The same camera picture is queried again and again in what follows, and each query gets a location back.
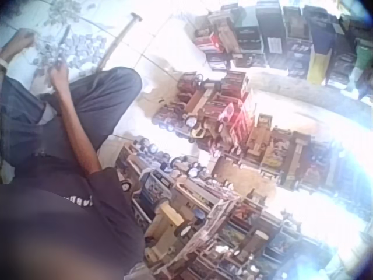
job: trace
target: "knee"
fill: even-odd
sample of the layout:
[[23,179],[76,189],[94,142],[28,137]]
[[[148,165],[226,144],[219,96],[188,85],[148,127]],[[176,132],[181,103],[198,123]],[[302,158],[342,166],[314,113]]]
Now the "knee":
[[111,71],[115,73],[118,80],[127,85],[131,85],[133,89],[138,90],[138,93],[142,88],[142,80],[140,75],[132,68],[127,67],[115,67]]

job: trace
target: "white tiled floor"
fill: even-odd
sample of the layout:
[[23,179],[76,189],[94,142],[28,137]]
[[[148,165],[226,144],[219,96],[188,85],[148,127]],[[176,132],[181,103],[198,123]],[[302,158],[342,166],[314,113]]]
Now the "white tiled floor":
[[[3,46],[18,28],[31,28],[39,38],[53,36],[59,41],[65,26],[44,26],[48,18],[50,5],[48,1],[30,1],[22,8],[22,15],[13,19],[4,19],[0,25]],[[114,40],[131,20],[131,12],[140,15],[143,20],[137,23],[125,36],[113,53],[106,69],[115,66],[134,68],[142,77],[143,91],[130,106],[117,125],[114,135],[110,136],[99,151],[103,165],[114,163],[124,138],[133,139],[140,135],[148,137],[158,144],[160,149],[171,155],[180,153],[198,156],[198,149],[174,134],[162,131],[151,124],[151,116],[162,106],[160,100],[170,100],[176,94],[176,83],[185,71],[201,71],[204,75],[211,73],[204,53],[199,51],[191,41],[195,28],[202,23],[201,15],[207,9],[201,0],[79,0],[82,4],[79,23],[72,22],[72,34],[100,34],[106,36],[108,43]],[[34,94],[45,92],[43,79],[33,80],[35,66],[31,61],[36,56],[31,49],[15,59],[10,66],[9,75],[31,89]],[[78,78],[79,71],[71,70],[71,81]]]

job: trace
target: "black t-shirt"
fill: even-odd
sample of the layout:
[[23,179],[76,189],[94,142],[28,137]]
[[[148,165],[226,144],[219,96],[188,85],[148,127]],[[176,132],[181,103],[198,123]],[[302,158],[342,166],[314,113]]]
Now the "black t-shirt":
[[36,156],[16,169],[11,185],[52,192],[99,219],[112,234],[108,238],[117,243],[125,273],[143,260],[143,232],[136,223],[115,169],[106,168],[85,176],[80,168],[66,161]]

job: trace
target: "gray pants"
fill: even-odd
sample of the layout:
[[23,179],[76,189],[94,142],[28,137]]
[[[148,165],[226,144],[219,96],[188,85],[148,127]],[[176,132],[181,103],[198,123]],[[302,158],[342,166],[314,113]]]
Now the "gray pants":
[[[116,67],[70,84],[76,112],[97,151],[112,134],[120,118],[142,88],[141,77],[130,68]],[[57,115],[40,122],[46,104]],[[54,94],[33,96],[18,81],[6,77],[0,95],[1,158],[17,168],[35,153],[55,156],[76,164]]]

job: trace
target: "man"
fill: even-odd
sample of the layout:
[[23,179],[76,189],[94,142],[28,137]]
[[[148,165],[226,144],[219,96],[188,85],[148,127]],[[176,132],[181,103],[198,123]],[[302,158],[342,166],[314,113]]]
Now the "man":
[[[39,100],[18,81],[5,76],[12,58],[33,43],[34,34],[21,29],[0,53],[1,158],[15,168],[11,186],[2,188],[48,191],[66,198],[73,207],[83,208],[89,213],[88,219],[99,221],[107,231],[100,233],[99,239],[92,238],[95,244],[89,240],[99,229],[95,227],[90,232],[85,222],[70,218],[76,215],[63,215],[63,230],[58,229],[60,220],[56,218],[48,223],[43,219],[37,223],[41,228],[47,223],[59,240],[64,238],[64,230],[74,228],[69,233],[74,240],[71,248],[82,245],[89,254],[108,256],[114,260],[113,264],[121,264],[126,274],[142,261],[143,234],[121,189],[117,172],[113,168],[102,169],[96,151],[139,94],[141,78],[133,69],[118,67],[69,85],[68,67],[62,62],[50,71],[55,93],[44,94]],[[47,113],[53,111],[51,107],[57,112],[56,116],[41,124]],[[47,194],[35,197],[41,207],[56,199],[47,198]],[[23,207],[22,202],[14,205]],[[82,232],[85,236],[74,236]],[[95,254],[96,247],[100,247],[100,253]]]

